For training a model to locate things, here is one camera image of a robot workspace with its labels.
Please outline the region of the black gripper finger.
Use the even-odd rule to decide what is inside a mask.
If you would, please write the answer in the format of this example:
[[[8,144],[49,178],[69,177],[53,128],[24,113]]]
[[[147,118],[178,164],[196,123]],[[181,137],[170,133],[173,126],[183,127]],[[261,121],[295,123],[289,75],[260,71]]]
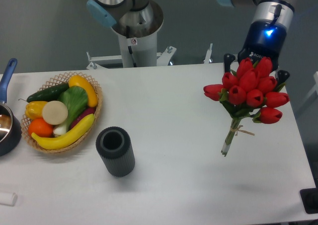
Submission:
[[[275,78],[277,81],[277,86],[280,85],[285,85],[286,81],[288,80],[288,78],[290,77],[290,73],[288,71],[285,70],[276,70],[275,71]]]
[[[230,53],[225,53],[223,60],[224,60],[224,73],[229,73],[231,71],[231,64],[236,60],[236,56]]]

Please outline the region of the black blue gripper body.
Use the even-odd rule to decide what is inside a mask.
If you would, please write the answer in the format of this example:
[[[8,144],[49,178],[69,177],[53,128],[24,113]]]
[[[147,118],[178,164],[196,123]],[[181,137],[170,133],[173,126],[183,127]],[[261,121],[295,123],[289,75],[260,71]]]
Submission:
[[[253,63],[269,57],[275,71],[286,35],[294,15],[294,7],[284,0],[261,0],[238,61],[250,58]]]

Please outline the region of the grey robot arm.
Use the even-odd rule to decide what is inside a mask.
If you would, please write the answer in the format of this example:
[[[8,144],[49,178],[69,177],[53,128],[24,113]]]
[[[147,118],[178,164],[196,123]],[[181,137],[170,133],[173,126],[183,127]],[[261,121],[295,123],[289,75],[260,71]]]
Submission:
[[[279,83],[289,78],[279,69],[278,58],[295,12],[297,0],[217,0],[223,6],[255,5],[256,12],[242,49],[237,55],[224,55],[224,70],[232,62],[249,58],[253,63],[270,58]],[[167,66],[174,47],[157,52],[157,33],[163,24],[163,12],[152,0],[88,0],[87,10],[102,26],[118,36],[124,67]]]

